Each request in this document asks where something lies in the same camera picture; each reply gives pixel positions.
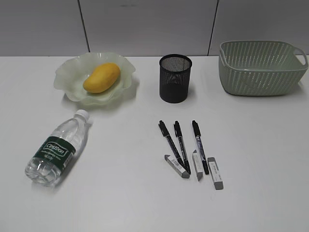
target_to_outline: bottle label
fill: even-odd
[[[41,158],[53,163],[63,171],[72,159],[75,148],[64,139],[50,136],[46,139],[40,149],[35,153],[34,158]]]

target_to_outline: wall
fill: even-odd
[[[81,0],[91,51],[207,55],[217,0]]]
[[[1,0],[0,56],[76,56],[88,51],[76,0]]]
[[[305,0],[220,0],[209,55],[233,40],[275,40],[291,43],[309,54]]]
[[[79,1],[2,0],[0,56],[77,56],[88,46],[125,56],[214,56],[232,40],[285,41],[309,54],[305,0],[220,0],[217,13],[217,0]]]

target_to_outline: mango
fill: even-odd
[[[120,76],[120,69],[114,63],[97,66],[84,81],[83,87],[90,93],[101,93],[109,89]]]

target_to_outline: plastic bottle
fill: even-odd
[[[75,153],[81,149],[89,113],[78,110],[59,125],[28,162],[25,174],[34,182],[51,186],[59,179]]]

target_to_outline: wavy-edged bowl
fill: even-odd
[[[83,88],[84,81],[98,65],[103,63],[117,64],[120,68],[120,77],[102,93],[87,92]],[[134,66],[121,55],[111,52],[90,52],[65,61],[56,70],[54,87],[63,90],[71,101],[105,105],[131,86],[133,72],[135,72]]]

